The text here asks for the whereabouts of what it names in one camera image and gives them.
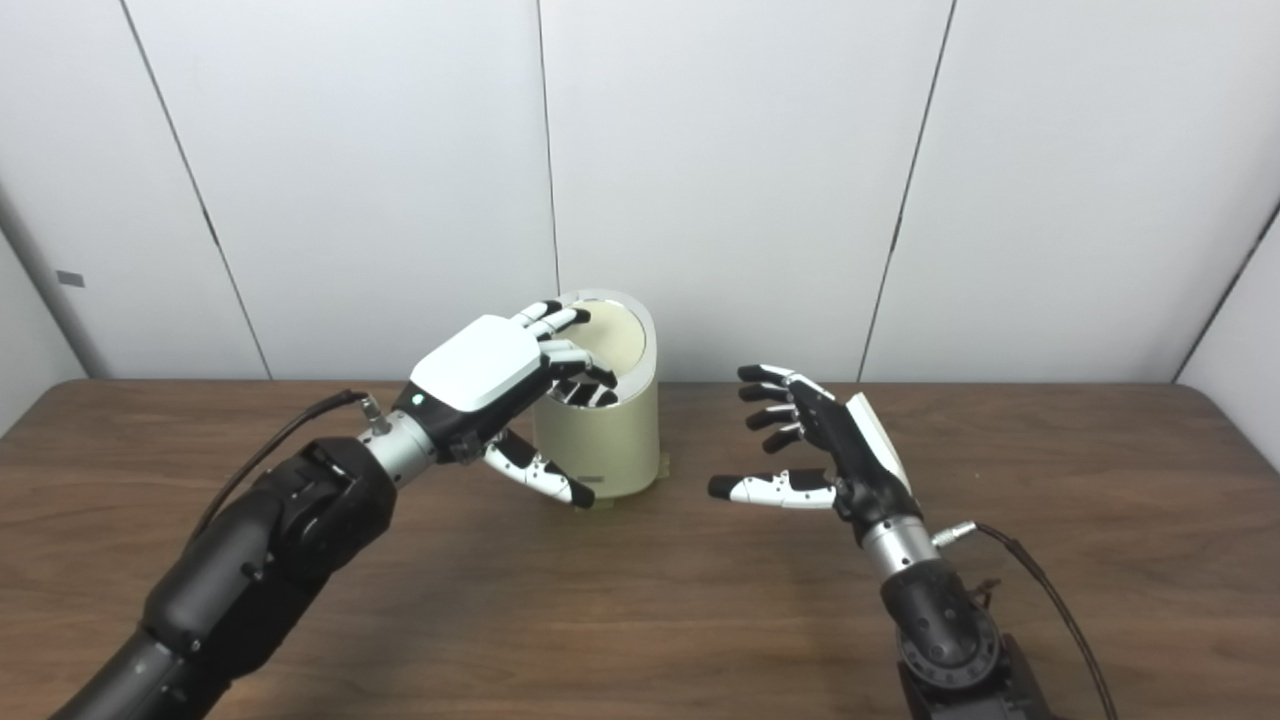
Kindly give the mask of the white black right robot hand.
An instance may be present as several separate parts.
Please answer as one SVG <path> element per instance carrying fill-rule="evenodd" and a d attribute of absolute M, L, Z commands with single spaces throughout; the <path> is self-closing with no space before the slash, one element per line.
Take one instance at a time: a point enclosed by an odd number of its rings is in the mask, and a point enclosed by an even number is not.
<path fill-rule="evenodd" d="M 771 401 L 746 419 L 751 430 L 773 427 L 762 442 L 767 454 L 809 443 L 829 455 L 835 469 L 788 469 L 755 475 L 716 475 L 707 486 L 712 498 L 781 509 L 836 511 L 856 541 L 896 519 L 923 520 L 902 470 L 890 450 L 878 416 L 864 395 L 840 401 L 806 375 L 768 364 L 737 369 L 745 402 Z"/>

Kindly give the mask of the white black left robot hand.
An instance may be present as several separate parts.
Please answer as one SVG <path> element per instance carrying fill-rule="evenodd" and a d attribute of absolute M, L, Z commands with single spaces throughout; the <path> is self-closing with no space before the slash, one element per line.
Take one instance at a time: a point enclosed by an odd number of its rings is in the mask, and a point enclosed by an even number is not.
<path fill-rule="evenodd" d="M 614 368 L 561 337 L 590 320 L 589 310 L 559 300 L 480 316 L 415 365 L 392 418 L 412 424 L 426 468 L 481 460 L 547 497 L 590 509 L 593 489 L 509 429 L 540 398 L 571 407 L 617 402 Z"/>

